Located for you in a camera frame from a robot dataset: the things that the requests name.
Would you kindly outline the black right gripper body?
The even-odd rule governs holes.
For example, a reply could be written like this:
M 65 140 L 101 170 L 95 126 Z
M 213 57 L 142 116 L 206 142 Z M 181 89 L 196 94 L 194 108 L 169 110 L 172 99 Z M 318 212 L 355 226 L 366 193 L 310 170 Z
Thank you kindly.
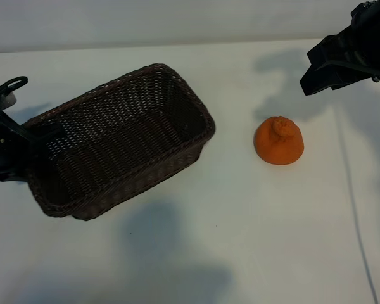
M 380 81 L 380 1 L 365 1 L 351 12 L 356 67 L 349 80 Z

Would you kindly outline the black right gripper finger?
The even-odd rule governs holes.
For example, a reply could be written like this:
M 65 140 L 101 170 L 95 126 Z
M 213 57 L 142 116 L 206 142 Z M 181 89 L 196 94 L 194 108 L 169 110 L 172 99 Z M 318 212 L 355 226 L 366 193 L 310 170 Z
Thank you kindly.
M 300 85 L 305 95 L 314 95 L 328 88 L 332 90 L 340 89 L 352 83 L 348 79 L 350 69 L 331 63 L 323 65 L 329 60 L 347 61 L 349 55 L 346 53 L 334 55 L 332 58 L 320 57 L 318 54 L 308 54 L 307 57 L 310 66 L 300 80 Z
M 352 30 L 345 28 L 336 35 L 325 37 L 307 56 L 314 69 L 326 66 L 349 67 L 352 63 L 352 51 Z

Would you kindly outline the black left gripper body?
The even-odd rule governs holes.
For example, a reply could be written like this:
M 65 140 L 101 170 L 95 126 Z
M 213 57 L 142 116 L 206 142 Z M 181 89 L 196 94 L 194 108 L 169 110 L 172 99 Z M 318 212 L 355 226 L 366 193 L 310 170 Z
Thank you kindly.
M 31 133 L 0 110 L 0 181 L 27 180 Z

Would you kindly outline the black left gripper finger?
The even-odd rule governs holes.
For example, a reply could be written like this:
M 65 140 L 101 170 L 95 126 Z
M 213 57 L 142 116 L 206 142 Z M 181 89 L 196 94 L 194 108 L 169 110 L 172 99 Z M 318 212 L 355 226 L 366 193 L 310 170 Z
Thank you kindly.
M 62 136 L 64 130 L 59 123 L 52 123 L 26 127 L 26 131 L 32 143 L 46 143 Z

